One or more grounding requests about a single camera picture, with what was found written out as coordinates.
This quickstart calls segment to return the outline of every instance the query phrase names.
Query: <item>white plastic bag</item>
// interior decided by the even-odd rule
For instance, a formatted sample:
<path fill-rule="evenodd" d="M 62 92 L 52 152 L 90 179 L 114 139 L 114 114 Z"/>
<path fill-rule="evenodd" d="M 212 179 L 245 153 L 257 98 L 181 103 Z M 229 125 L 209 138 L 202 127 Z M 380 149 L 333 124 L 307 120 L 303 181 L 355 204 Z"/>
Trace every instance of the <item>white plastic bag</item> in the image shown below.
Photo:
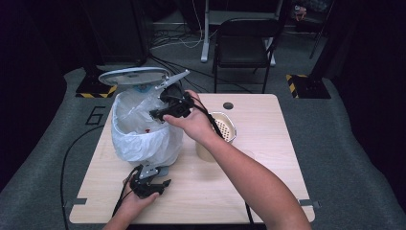
<path fill-rule="evenodd" d="M 116 154 L 124 161 L 151 166 L 169 166 L 182 147 L 183 130 L 159 123 L 149 111 L 165 104 L 158 99 L 162 90 L 140 93 L 133 88 L 117 95 L 113 103 L 111 134 Z"/>

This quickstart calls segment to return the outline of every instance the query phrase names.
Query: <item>black chair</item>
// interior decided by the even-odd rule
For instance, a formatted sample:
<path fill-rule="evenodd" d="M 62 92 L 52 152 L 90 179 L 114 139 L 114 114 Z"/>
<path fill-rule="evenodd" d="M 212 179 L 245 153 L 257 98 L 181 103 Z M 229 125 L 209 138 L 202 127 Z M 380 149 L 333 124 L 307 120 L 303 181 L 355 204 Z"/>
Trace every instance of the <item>black chair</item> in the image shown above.
<path fill-rule="evenodd" d="M 223 22 L 218 30 L 214 48 L 214 92 L 217 92 L 217 67 L 220 68 L 266 68 L 262 83 L 265 92 L 270 58 L 278 44 L 288 16 L 290 0 L 283 0 L 279 19 L 275 18 L 235 18 Z M 273 37 L 272 43 L 265 47 L 264 39 Z"/>

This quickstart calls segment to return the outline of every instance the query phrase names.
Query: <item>fingers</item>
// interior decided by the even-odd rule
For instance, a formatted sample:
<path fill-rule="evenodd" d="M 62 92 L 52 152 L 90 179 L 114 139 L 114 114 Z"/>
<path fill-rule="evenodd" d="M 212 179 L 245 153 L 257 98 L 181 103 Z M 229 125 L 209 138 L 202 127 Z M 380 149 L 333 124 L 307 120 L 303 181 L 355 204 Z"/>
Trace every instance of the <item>fingers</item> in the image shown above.
<path fill-rule="evenodd" d="M 168 122 L 169 124 L 171 124 L 171 125 L 173 125 L 173 126 L 176 126 L 176 127 L 179 127 L 179 125 L 180 125 L 180 123 L 179 123 L 179 121 L 178 121 L 177 118 L 175 118 L 175 117 L 173 117 L 173 116 L 170 116 L 170 115 L 168 115 L 168 114 L 164 115 L 164 120 L 165 120 L 166 122 Z"/>

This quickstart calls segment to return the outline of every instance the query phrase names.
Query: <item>wooden table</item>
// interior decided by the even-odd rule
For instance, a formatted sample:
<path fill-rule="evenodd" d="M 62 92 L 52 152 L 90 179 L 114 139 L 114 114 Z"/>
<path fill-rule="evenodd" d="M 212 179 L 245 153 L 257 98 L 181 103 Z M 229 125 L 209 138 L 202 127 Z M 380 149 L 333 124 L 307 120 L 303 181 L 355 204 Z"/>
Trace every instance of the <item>wooden table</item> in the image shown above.
<path fill-rule="evenodd" d="M 284 122 L 278 99 L 266 94 L 200 94 L 210 112 L 223 112 L 237 128 L 233 145 L 274 172 L 297 199 L 309 199 L 305 182 Z M 234 108 L 223 108 L 232 103 Z M 119 159 L 111 140 L 111 112 L 102 131 L 76 204 L 70 215 L 73 223 L 106 223 L 123 187 L 122 181 L 133 167 Z M 186 134 L 169 175 L 169 187 L 153 205 L 134 220 L 152 224 L 248 223 L 244 200 L 224 172 L 214 162 L 200 159 L 195 142 Z M 303 207 L 309 221 L 315 218 L 311 206 Z M 262 220 L 253 212 L 255 222 Z"/>

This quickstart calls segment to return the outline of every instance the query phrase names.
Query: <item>black cable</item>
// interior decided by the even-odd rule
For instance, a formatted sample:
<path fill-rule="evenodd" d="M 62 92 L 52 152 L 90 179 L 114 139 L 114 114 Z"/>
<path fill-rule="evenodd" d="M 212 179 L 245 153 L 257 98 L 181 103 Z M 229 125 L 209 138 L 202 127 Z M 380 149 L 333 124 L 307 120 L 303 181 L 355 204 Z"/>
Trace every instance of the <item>black cable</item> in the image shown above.
<path fill-rule="evenodd" d="M 67 157 L 68 157 L 69 151 L 70 151 L 71 148 L 74 146 L 74 144 L 75 144 L 78 140 L 80 140 L 80 138 L 82 138 L 82 137 L 83 137 L 84 135 L 86 135 L 87 133 L 89 133 L 89 132 L 91 132 L 91 131 L 94 131 L 94 130 L 96 130 L 96 129 L 98 129 L 98 128 L 101 128 L 101 127 L 104 127 L 104 126 L 96 126 L 96 127 L 93 127 L 93 128 L 91 128 L 91 129 L 85 131 L 83 134 L 81 134 L 81 136 L 78 137 L 78 138 L 71 144 L 71 146 L 69 146 L 68 150 L 66 150 L 66 152 L 65 152 L 65 156 L 63 157 L 62 170 L 61 170 L 61 173 L 60 173 L 59 193 L 60 193 L 60 204 L 61 204 L 61 206 L 62 206 L 63 222 L 64 222 L 64 224 L 65 224 L 65 229 L 69 229 L 68 220 L 67 220 L 67 218 L 66 218 L 66 211 L 65 211 L 65 200 L 63 199 L 63 175 L 64 175 L 64 172 L 65 172 L 66 159 L 67 159 Z"/>
<path fill-rule="evenodd" d="M 125 191 L 125 187 L 126 187 L 128 181 L 131 179 L 132 174 L 133 174 L 135 171 L 137 171 L 137 170 L 140 170 L 140 166 L 135 167 L 135 168 L 129 173 L 128 177 L 126 178 L 125 183 L 124 183 L 123 188 L 122 188 L 122 192 L 120 193 L 120 196 L 119 196 L 119 200 L 117 200 L 116 206 L 114 207 L 114 210 L 113 210 L 113 215 L 112 215 L 111 217 L 114 217 L 114 215 L 116 215 L 117 211 L 119 210 L 120 206 L 121 206 L 122 203 L 123 203 L 123 200 L 124 200 L 130 193 L 133 192 L 133 191 L 131 190 L 129 193 L 127 193 L 125 196 L 123 196 L 124 191 Z"/>

